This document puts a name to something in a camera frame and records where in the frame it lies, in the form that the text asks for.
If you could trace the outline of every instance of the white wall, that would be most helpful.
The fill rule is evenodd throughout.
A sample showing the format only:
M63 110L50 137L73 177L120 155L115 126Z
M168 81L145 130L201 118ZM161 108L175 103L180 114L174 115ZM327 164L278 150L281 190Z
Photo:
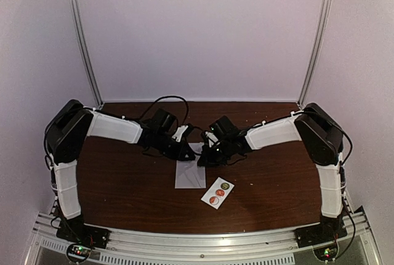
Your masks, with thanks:
M104 100L297 100L321 0L78 0Z
M0 0L0 255L20 264L53 196L44 128L70 98L94 100L68 0Z
M307 96L352 137L348 189L386 264L394 252L394 0L333 0Z

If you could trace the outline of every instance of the sheet of paper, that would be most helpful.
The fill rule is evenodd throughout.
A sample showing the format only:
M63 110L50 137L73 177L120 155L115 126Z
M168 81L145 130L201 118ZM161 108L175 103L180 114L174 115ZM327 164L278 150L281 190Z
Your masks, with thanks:
M190 143L190 147L196 153L201 153L204 143ZM177 171L175 174L176 189L196 189L206 188L205 167L197 166L196 157L193 161L177 161Z
M223 180L218 177L212 184L211 188L204 194L201 200L211 207L218 209L219 206L224 202L231 190L233 190L234 184Z

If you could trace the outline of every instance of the green sticker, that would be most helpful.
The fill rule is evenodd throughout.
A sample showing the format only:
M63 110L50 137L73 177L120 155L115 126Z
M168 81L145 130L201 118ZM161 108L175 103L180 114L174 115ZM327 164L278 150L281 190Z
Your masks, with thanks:
M228 188L230 188L230 185L228 185L228 183L222 183L222 185L220 186L223 190L227 190Z

